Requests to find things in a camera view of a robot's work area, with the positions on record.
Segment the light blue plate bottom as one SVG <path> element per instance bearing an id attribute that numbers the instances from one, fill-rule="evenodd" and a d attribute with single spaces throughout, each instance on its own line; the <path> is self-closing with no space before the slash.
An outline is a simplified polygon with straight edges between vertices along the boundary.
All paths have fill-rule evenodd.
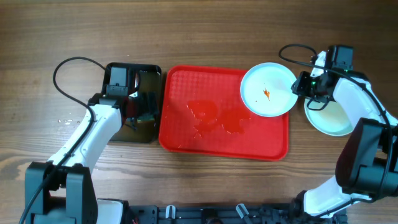
<path id="1" fill-rule="evenodd" d="M 338 103 L 331 101 L 323 110 L 314 111 L 308 109 L 308 102 L 309 99 L 305 99 L 305 115 L 320 132 L 330 136 L 345 136 L 353 131 L 354 127 Z"/>

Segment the light blue plate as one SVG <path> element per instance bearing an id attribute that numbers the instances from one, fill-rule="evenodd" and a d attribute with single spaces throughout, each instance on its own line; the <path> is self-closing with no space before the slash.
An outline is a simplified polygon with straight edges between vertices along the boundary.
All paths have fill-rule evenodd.
<path id="1" fill-rule="evenodd" d="M 261 63 L 250 68 L 243 76 L 241 99 L 254 114 L 280 116 L 292 109 L 298 100 L 291 89 L 296 80 L 292 71 L 279 63 Z"/>
<path id="2" fill-rule="evenodd" d="M 353 131 L 354 127 L 338 103 L 331 101 L 323 110 L 314 111 L 308 109 L 308 102 L 309 99 L 305 99 L 305 115 L 320 132 L 330 136 L 345 136 Z"/>

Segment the green yellow sponge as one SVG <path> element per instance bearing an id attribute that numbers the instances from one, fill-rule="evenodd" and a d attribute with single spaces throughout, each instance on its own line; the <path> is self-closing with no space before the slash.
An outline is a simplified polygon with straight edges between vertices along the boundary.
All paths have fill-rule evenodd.
<path id="1" fill-rule="evenodd" d="M 137 121 L 150 121 L 154 119 L 154 115 L 153 114 L 142 114 L 140 116 L 137 117 Z"/>

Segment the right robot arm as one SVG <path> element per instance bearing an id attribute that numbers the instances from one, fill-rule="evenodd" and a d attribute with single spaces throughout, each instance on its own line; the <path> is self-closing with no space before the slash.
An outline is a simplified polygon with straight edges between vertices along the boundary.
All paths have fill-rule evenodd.
<path id="1" fill-rule="evenodd" d="M 315 54 L 292 92 L 310 102 L 340 105 L 354 127 L 335 175 L 291 202 L 292 220 L 324 220 L 359 202 L 397 196 L 397 118 L 374 95 L 367 76 L 353 69 L 353 48 L 332 45 Z"/>

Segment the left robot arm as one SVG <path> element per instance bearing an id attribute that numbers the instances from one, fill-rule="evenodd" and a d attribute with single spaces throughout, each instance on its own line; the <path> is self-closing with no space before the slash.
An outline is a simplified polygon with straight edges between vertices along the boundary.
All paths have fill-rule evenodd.
<path id="1" fill-rule="evenodd" d="M 96 93 L 85 107 L 83 121 L 65 145 L 47 162 L 27 168 L 20 223 L 133 223 L 127 201 L 96 196 L 91 173 L 126 119 L 158 114 L 156 94 Z"/>

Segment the black water tray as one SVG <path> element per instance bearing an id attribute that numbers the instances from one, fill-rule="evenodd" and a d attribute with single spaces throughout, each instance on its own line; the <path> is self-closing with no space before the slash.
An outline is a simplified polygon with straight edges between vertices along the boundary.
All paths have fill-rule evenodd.
<path id="1" fill-rule="evenodd" d="M 120 63 L 112 62 L 106 66 L 103 78 L 103 94 L 106 94 L 106 85 L 109 83 L 111 69 L 113 67 L 132 68 L 140 75 L 139 90 L 129 96 L 135 97 L 139 93 L 155 93 L 159 107 L 159 114 L 150 121 L 137 121 L 136 119 L 127 119 L 123 122 L 122 128 L 111 138 L 113 142 L 134 142 L 150 143 L 157 138 L 160 124 L 160 100 L 162 96 L 162 71 L 157 65 Z"/>

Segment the red plastic serving tray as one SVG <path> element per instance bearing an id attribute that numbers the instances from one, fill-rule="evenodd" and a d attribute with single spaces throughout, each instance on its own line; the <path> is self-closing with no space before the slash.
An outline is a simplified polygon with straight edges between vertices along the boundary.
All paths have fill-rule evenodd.
<path id="1" fill-rule="evenodd" d="M 172 67 L 165 84 L 159 142 L 173 152 L 279 161 L 289 151 L 289 116 L 266 118 L 243 103 L 245 70 Z"/>

